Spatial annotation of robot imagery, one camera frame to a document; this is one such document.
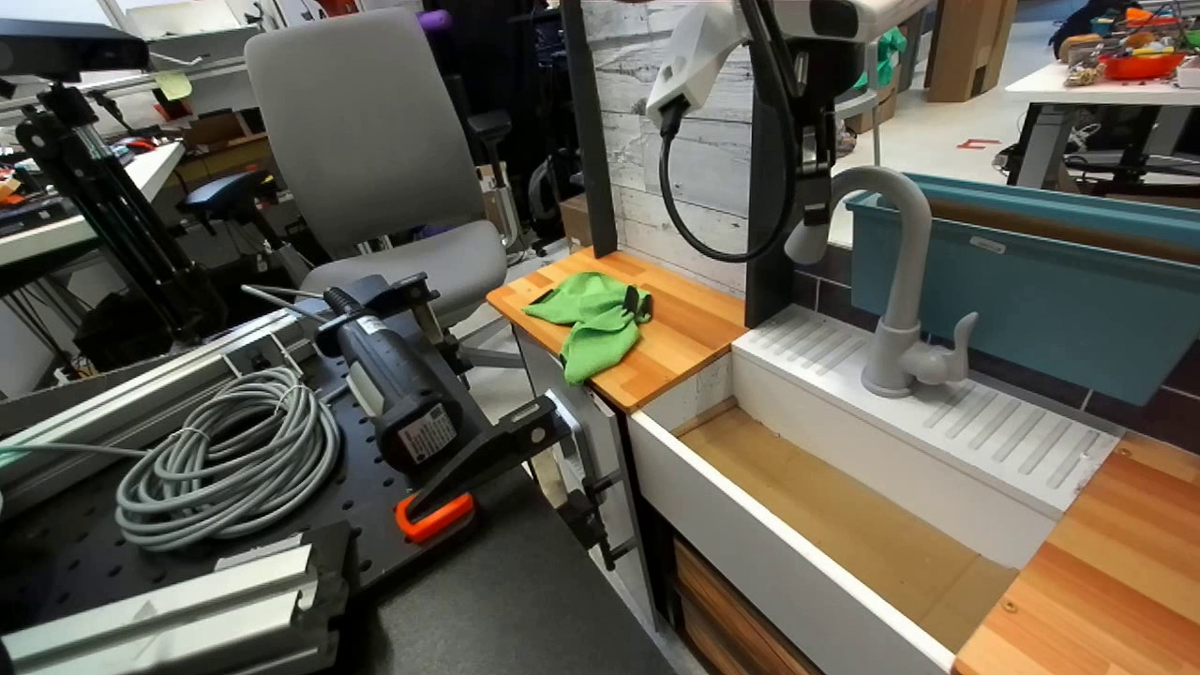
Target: sink basin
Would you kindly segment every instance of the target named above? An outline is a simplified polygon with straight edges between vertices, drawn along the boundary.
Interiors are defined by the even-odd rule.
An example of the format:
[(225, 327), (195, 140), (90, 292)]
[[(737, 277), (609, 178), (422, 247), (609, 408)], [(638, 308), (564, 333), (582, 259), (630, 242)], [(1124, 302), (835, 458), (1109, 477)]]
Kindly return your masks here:
[(1122, 433), (965, 383), (874, 397), (783, 312), (630, 419), (643, 497), (819, 667), (948, 670)]

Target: cable bundle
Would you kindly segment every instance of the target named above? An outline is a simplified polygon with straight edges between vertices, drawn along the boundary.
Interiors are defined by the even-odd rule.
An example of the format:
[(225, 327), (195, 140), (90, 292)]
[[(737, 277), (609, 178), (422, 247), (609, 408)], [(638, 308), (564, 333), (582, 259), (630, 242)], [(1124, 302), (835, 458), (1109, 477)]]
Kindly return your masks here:
[(123, 474), (129, 545), (175, 553), (279, 527), (337, 468), (337, 419), (288, 367), (232, 378)]

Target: gray faucet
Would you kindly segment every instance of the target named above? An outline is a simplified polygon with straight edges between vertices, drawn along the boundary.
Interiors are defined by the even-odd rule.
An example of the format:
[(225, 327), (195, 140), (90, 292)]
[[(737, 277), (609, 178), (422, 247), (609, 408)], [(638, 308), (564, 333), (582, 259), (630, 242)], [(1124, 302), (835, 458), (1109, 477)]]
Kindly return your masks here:
[[(935, 214), (930, 198), (903, 178), (880, 167), (857, 167), (832, 178), (828, 210), (853, 192), (878, 192), (890, 207), (900, 210), (900, 259), (890, 292), (890, 308), (874, 327), (870, 357), (863, 367), (863, 385), (880, 397), (908, 397), (912, 378), (925, 385), (948, 385), (968, 378), (968, 349), (979, 312), (965, 314), (953, 329), (953, 349), (938, 349), (919, 340), (923, 333), (923, 285), (925, 285), (925, 255)], [(783, 253), (798, 267), (815, 267), (824, 259), (828, 224), (798, 224)]]

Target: cardboard box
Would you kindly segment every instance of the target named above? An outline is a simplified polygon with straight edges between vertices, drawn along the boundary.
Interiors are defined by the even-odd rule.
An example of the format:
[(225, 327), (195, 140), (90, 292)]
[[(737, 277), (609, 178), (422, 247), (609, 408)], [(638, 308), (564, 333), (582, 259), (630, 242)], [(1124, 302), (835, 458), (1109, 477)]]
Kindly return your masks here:
[(210, 153), (183, 157), (175, 178), (183, 179), (188, 192), (202, 188), (207, 179), (229, 178), (229, 173), (249, 173), (249, 168), (269, 168), (269, 143), (268, 135), (245, 135), (237, 143), (225, 143)]
[(925, 75), (930, 103), (968, 103), (1000, 84), (1015, 0), (943, 0)]
[(572, 245), (572, 253), (592, 247), (588, 198), (575, 194), (575, 198), (559, 204), (559, 214), (564, 214), (564, 237)]

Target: wooden countertop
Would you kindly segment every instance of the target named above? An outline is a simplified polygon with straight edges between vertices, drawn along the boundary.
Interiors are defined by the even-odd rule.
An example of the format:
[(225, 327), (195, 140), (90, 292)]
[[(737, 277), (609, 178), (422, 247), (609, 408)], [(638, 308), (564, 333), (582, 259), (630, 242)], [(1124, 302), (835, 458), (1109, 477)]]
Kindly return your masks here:
[(958, 670), (1200, 670), (1200, 458), (1130, 437)]
[(499, 285), (488, 292), (488, 303), (537, 347), (564, 353), (572, 329), (539, 323), (525, 314), (525, 308), (582, 272), (599, 272), (628, 285), (643, 285), (653, 295), (653, 319), (643, 327), (638, 349), (618, 367), (592, 378), (592, 385), (624, 413), (643, 408), (673, 383), (704, 367), (742, 333), (742, 302), (653, 267), (630, 253), (604, 259), (597, 259), (592, 247), (575, 253), (572, 259), (559, 259), (528, 277)]

